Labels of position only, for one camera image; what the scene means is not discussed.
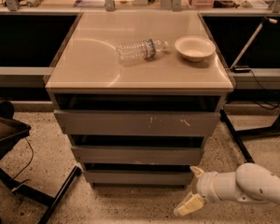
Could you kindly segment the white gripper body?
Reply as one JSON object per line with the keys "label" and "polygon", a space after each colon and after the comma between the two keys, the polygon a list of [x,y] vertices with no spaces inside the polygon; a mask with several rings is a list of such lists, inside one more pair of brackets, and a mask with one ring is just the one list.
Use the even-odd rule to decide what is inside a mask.
{"label": "white gripper body", "polygon": [[228,177],[218,172],[206,172],[197,175],[196,190],[206,203],[226,201]]}

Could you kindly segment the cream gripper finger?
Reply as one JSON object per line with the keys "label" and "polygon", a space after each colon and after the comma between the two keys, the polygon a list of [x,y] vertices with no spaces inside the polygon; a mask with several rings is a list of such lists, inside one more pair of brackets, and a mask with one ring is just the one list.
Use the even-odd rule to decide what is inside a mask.
{"label": "cream gripper finger", "polygon": [[200,167],[197,166],[190,166],[190,170],[193,172],[194,176],[199,179],[200,177],[202,177],[205,174],[205,171],[203,169],[201,169]]}
{"label": "cream gripper finger", "polygon": [[193,194],[190,192],[186,198],[175,208],[174,214],[177,217],[183,217],[203,208],[204,205],[205,201],[200,194]]}

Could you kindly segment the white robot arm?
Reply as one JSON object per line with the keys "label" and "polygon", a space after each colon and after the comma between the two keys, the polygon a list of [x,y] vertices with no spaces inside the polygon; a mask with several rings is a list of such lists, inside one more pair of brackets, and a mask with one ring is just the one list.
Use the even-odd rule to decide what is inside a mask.
{"label": "white robot arm", "polygon": [[195,175],[194,190],[175,208],[178,217],[191,214],[207,203],[280,205],[280,178],[255,163],[244,163],[228,173],[205,172],[197,166],[191,166],[190,170]]}

